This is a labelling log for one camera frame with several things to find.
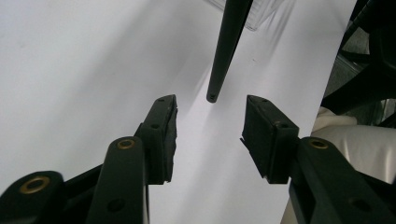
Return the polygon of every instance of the white table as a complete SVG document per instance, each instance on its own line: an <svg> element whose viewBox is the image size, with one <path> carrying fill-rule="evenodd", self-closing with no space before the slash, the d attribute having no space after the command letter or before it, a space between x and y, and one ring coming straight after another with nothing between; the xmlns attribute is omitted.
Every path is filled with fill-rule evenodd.
<svg viewBox="0 0 396 224"><path fill-rule="evenodd" d="M221 12L204 0L0 3L0 190L34 171L101 163L153 101L175 93L174 177L150 187L151 223L278 223L287 186L240 143L247 94L310 134L355 1L285 0L245 29L218 102L205 100Z"/></svg>

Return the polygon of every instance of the black rod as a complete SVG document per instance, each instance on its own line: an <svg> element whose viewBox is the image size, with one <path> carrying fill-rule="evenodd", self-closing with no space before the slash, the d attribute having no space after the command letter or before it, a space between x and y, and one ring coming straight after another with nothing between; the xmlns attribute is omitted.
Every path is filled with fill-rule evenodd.
<svg viewBox="0 0 396 224"><path fill-rule="evenodd" d="M227 0L225 4L215 60L206 94L206 100L210 103L215 103L218 100L221 86L233 59L252 2L253 0Z"/></svg>

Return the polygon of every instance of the black mechanical arm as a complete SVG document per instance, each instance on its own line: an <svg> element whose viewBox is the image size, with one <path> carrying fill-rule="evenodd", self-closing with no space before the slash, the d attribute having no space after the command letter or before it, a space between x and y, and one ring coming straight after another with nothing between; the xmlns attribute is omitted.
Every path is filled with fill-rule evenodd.
<svg viewBox="0 0 396 224"><path fill-rule="evenodd" d="M149 185L172 178L176 117L176 96L164 96L103 165L65 182L53 171L17 180L0 198L0 223L149 223Z"/></svg>
<svg viewBox="0 0 396 224"><path fill-rule="evenodd" d="M298 127L268 100L247 97L242 135L268 183L291 178L299 223L396 223L395 186L357 172L326 140L299 139Z"/></svg>

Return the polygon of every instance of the brass insert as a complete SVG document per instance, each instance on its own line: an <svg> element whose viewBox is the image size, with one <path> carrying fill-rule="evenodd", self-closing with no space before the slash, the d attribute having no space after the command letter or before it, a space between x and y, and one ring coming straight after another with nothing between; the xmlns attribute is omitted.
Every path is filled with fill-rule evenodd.
<svg viewBox="0 0 396 224"><path fill-rule="evenodd" d="M327 143L325 143L319 139L311 139L311 140L309 140L309 144L311 145L311 147L315 147L315 148L319 148L319 149L326 149L329 147L329 145L327 145Z"/></svg>
<svg viewBox="0 0 396 224"><path fill-rule="evenodd" d="M117 143L119 149L128 149L134 146L134 140L125 139Z"/></svg>
<svg viewBox="0 0 396 224"><path fill-rule="evenodd" d="M44 189L50 183L47 176L39 175L26 181L21 187L20 192L23 194L32 194Z"/></svg>

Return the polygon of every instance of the screw hole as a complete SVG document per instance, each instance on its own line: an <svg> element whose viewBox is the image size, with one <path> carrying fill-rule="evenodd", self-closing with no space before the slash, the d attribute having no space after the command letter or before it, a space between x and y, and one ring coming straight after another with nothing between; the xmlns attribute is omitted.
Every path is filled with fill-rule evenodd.
<svg viewBox="0 0 396 224"><path fill-rule="evenodd" d="M44 189L50 183L46 176L36 176L26 181L21 187L20 192L23 194L32 194Z"/></svg>
<svg viewBox="0 0 396 224"><path fill-rule="evenodd" d="M107 204L107 210L109 212L115 213L120 211L125 206L125 201L123 199L114 199Z"/></svg>
<svg viewBox="0 0 396 224"><path fill-rule="evenodd" d="M117 147L119 149L127 149L127 148L131 148L133 146L134 146L134 141L131 139L125 139L125 140L119 141L117 143Z"/></svg>
<svg viewBox="0 0 396 224"><path fill-rule="evenodd" d="M311 140L311 141L309 141L309 143L311 144L312 147L315 147L315 148L325 149L325 148L329 147L325 142L320 141L318 139Z"/></svg>
<svg viewBox="0 0 396 224"><path fill-rule="evenodd" d="M372 210L371 206L367 202L362 200L362 199L354 199L354 198L352 198L352 199L349 199L349 203L352 206L354 206L354 207L358 208L359 210L361 210L362 212L370 212Z"/></svg>

